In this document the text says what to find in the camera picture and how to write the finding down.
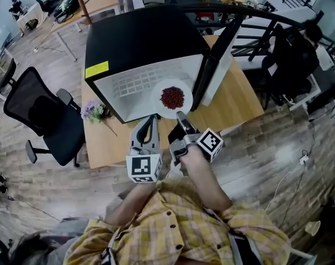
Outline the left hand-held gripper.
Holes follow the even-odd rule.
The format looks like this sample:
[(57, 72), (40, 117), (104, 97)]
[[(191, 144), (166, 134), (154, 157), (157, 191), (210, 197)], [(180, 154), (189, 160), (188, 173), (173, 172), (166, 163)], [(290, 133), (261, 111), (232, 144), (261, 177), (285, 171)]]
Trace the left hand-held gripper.
[[(152, 146), (159, 145), (156, 115), (142, 119), (130, 134), (131, 146), (143, 146), (150, 141)], [(128, 176), (134, 183), (157, 182), (162, 167), (162, 154), (132, 147), (126, 156), (126, 166)]]

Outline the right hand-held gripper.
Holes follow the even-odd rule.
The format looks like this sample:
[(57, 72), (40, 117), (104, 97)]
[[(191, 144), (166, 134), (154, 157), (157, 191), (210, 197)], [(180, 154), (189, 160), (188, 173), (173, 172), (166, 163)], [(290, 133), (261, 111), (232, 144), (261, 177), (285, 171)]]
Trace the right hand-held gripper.
[(212, 162), (222, 149), (222, 138), (210, 128), (201, 133), (182, 111), (178, 111), (176, 117), (179, 125), (168, 135), (173, 164), (177, 166), (180, 163), (180, 157), (186, 155), (188, 147), (192, 145), (200, 148), (205, 159)]

